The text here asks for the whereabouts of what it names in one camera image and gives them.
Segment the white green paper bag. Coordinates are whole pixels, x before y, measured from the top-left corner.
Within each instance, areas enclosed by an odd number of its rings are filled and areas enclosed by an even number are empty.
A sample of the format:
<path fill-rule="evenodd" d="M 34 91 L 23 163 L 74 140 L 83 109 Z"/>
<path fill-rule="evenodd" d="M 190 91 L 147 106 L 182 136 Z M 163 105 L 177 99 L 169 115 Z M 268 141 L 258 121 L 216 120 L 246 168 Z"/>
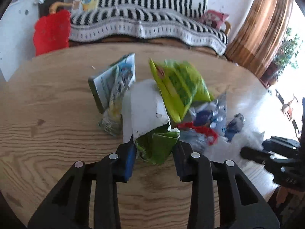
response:
<path fill-rule="evenodd" d="M 180 137 L 171 120 L 155 80 L 137 81 L 126 91 L 121 109 L 123 141 L 133 141 L 140 157 L 164 164 Z"/>

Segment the yellow-green popcorn snack bag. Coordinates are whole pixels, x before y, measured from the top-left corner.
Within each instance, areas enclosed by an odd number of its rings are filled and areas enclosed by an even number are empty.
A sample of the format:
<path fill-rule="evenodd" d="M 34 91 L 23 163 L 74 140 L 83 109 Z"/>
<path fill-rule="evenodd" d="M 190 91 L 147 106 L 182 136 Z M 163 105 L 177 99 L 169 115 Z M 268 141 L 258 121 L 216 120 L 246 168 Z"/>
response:
<path fill-rule="evenodd" d="M 149 66 L 170 118 L 175 123 L 182 122 L 193 102 L 214 100 L 202 75 L 189 62 L 156 62 L 150 59 Z"/>

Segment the white blue plastic wrapper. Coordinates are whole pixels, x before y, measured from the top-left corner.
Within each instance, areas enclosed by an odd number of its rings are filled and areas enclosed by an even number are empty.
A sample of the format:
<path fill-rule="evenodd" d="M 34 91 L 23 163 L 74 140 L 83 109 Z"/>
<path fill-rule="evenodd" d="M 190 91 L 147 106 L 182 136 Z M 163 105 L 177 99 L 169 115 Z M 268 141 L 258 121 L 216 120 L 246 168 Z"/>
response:
<path fill-rule="evenodd" d="M 219 136 L 223 136 L 230 142 L 233 136 L 240 133 L 245 125 L 245 117 L 237 113 L 233 119 L 226 122 L 226 105 L 210 102 L 200 107 L 193 108 L 195 112 L 194 125 L 207 126 L 213 129 Z"/>

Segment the red plastic scrap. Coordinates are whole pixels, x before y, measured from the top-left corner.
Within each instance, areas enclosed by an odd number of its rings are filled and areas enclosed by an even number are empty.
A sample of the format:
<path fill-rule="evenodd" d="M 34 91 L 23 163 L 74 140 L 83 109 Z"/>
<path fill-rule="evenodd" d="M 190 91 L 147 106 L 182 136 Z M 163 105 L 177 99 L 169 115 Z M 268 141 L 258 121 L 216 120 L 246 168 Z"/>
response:
<path fill-rule="evenodd" d="M 206 126 L 195 126 L 193 122 L 180 123 L 177 125 L 177 128 L 180 130 L 192 129 L 196 133 L 203 134 L 204 136 L 206 136 L 209 145 L 213 145 L 217 142 L 218 139 L 218 134 L 214 131 L 214 129 L 211 129 Z"/>

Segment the silver pill blister pack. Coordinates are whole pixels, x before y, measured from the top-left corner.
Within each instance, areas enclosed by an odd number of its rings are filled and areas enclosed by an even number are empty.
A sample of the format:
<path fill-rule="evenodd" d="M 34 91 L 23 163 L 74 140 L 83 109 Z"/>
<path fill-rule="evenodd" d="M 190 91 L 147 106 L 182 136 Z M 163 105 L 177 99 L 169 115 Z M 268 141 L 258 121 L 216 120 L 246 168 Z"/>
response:
<path fill-rule="evenodd" d="M 194 107 L 195 126 L 206 126 L 220 135 L 224 136 L 226 130 L 226 92 L 219 95 L 214 101 L 206 102 Z"/>

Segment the grey cigarette box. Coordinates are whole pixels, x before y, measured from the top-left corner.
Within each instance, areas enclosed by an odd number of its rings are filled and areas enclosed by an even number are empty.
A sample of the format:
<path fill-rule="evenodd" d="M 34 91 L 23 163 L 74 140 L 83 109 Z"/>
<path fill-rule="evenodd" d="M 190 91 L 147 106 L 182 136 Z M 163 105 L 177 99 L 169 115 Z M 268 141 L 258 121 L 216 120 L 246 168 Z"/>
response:
<path fill-rule="evenodd" d="M 88 78 L 98 111 L 102 114 L 136 81 L 135 54 L 130 53 L 112 63 L 107 70 Z"/>

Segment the green potted plant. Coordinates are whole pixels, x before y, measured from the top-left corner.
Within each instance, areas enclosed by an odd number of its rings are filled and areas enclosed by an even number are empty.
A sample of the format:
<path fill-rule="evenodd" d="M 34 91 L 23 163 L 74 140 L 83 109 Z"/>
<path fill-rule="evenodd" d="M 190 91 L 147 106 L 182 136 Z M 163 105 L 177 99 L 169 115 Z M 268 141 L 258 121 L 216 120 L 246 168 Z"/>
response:
<path fill-rule="evenodd" d="M 297 34 L 293 35 L 292 29 L 288 27 L 279 49 L 260 78 L 266 88 L 274 85 L 288 66 L 298 68 L 297 57 L 302 50 L 302 44 L 303 40 Z"/>

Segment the brown curtain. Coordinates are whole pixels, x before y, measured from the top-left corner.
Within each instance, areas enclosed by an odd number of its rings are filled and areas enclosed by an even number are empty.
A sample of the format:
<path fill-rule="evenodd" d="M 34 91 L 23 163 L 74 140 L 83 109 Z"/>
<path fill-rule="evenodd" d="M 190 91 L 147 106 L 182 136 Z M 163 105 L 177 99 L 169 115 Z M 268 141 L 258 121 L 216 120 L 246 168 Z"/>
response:
<path fill-rule="evenodd" d="M 254 0 L 226 58 L 260 78 L 280 47 L 292 8 L 293 0 Z"/>

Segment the pink cartoon pillow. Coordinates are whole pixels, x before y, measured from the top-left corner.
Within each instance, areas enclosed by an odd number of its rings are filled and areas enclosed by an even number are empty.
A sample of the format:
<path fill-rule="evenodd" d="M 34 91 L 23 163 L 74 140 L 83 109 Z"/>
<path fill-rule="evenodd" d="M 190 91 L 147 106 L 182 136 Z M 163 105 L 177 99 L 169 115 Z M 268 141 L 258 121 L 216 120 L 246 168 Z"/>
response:
<path fill-rule="evenodd" d="M 224 14 L 215 10 L 207 10 L 207 12 L 202 16 L 201 21 L 203 24 L 219 30 L 228 18 L 229 14 Z"/>

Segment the black white striped sofa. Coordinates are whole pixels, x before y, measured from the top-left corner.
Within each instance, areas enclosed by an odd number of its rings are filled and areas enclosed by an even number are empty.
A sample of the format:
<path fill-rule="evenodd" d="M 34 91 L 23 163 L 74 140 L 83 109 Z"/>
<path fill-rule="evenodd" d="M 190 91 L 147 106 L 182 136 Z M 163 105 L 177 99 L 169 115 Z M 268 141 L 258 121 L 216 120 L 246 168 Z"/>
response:
<path fill-rule="evenodd" d="M 190 47 L 208 47 L 222 56 L 227 34 L 203 24 L 207 0 L 99 0 L 98 8 L 72 12 L 69 39 L 84 43 L 111 36 L 174 38 Z"/>

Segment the white cabinet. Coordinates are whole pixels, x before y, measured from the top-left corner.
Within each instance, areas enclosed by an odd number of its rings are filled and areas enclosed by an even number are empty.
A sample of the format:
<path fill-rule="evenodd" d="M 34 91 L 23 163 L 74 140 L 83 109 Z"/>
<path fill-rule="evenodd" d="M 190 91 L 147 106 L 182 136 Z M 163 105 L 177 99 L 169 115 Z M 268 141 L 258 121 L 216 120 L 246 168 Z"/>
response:
<path fill-rule="evenodd" d="M 34 26 L 39 19 L 37 0 L 10 4 L 1 18 L 1 72 L 8 81 L 25 61 L 35 57 Z"/>

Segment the colourful picture book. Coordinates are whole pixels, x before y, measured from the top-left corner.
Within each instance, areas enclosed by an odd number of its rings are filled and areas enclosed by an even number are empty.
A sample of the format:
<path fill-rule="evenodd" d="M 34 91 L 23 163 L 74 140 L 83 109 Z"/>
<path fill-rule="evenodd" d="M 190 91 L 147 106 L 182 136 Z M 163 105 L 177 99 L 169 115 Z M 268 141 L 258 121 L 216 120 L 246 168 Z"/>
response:
<path fill-rule="evenodd" d="M 73 0 L 72 12 L 90 11 L 98 8 L 99 0 Z"/>

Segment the black side cabinet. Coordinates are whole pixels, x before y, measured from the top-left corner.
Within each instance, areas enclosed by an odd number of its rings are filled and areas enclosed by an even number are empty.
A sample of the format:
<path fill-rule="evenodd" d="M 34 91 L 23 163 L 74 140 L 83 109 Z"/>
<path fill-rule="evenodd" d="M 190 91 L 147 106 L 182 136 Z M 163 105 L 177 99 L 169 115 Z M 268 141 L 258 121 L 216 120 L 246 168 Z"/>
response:
<path fill-rule="evenodd" d="M 52 4 L 55 2 L 63 2 L 64 0 L 44 0 L 42 4 L 38 4 L 38 14 L 39 18 L 48 16 L 49 13 L 49 8 L 51 7 Z"/>

